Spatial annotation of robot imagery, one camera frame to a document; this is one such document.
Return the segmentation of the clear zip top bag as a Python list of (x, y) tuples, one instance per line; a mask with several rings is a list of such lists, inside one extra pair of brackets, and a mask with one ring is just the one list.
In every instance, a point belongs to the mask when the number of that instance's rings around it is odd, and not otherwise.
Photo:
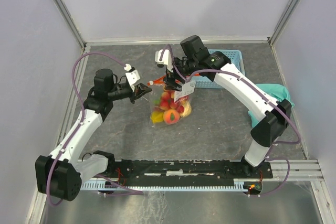
[[(159, 106), (155, 106), (154, 100), (162, 100), (161, 99), (161, 94), (165, 92), (164, 90), (164, 82), (163, 82), (163, 77), (160, 77), (156, 80), (151, 80), (148, 82), (148, 86), (152, 89), (150, 92), (149, 96), (149, 101), (150, 101), (150, 108), (151, 108), (151, 113), (153, 111), (163, 111), (159, 108)], [(182, 91), (175, 91), (175, 90), (170, 90), (166, 91), (171, 94), (170, 100), (170, 107), (171, 109), (175, 109), (179, 106), (184, 104), (186, 101), (188, 101), (191, 106), (192, 106), (192, 96), (196, 88), (196, 82), (195, 81), (190, 81), (187, 84), (182, 85)], [(168, 125), (164, 121), (161, 123), (153, 124), (153, 125)]]

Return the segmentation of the yellow star fruit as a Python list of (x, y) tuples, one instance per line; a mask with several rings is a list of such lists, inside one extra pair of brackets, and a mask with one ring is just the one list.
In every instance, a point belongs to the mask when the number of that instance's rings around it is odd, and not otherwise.
[(163, 111), (153, 111), (151, 113), (151, 121), (153, 124), (161, 123), (164, 121), (163, 119), (164, 112)]

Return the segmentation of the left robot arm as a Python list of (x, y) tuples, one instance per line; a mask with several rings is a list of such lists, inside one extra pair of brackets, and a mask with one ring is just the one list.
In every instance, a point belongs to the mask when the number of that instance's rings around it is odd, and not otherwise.
[(89, 90), (82, 111), (65, 138), (48, 155), (39, 156), (35, 161), (37, 189), (47, 196), (72, 201), (79, 194), (83, 183), (102, 174), (112, 176), (116, 162), (112, 153), (95, 151), (80, 162), (79, 156), (89, 139), (105, 121), (113, 108), (114, 101), (137, 99), (151, 92), (151, 88), (140, 82), (137, 70), (126, 72), (126, 80), (116, 83), (110, 69), (100, 69), (94, 77), (94, 85)]

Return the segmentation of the yellow pear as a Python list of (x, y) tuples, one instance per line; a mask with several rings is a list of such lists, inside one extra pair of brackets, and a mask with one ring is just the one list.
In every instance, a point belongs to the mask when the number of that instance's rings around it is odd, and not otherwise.
[(192, 112), (192, 107), (191, 107), (191, 104), (186, 101), (184, 104), (181, 105), (181, 107), (183, 108), (183, 112), (180, 113), (180, 116), (185, 118), (187, 116), (189, 116)]

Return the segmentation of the orange peach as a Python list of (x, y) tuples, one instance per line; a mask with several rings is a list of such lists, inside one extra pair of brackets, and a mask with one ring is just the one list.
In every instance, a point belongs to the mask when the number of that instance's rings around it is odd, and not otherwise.
[(166, 124), (175, 124), (180, 120), (180, 114), (175, 109), (169, 109), (163, 113), (163, 120)]

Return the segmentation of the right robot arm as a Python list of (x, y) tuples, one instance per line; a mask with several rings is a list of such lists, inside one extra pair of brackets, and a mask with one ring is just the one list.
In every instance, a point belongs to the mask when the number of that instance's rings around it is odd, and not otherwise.
[(173, 57), (170, 45), (155, 55), (157, 66), (166, 68), (164, 83), (169, 89), (181, 91), (199, 74), (229, 91), (253, 113), (258, 123), (250, 132), (253, 141), (242, 159), (241, 172), (246, 177), (254, 177), (272, 144), (288, 127), (291, 103), (286, 99), (278, 101), (257, 87), (224, 53), (209, 52), (199, 36), (190, 36), (180, 45), (185, 54), (181, 59)]

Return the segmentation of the green grape bunch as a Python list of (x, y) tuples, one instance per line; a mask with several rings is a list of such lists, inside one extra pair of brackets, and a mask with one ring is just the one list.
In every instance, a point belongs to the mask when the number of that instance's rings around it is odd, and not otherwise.
[(154, 100), (154, 103), (153, 103), (153, 104), (154, 104), (155, 106), (159, 106), (160, 103), (161, 103), (161, 100), (158, 99), (158, 100)]

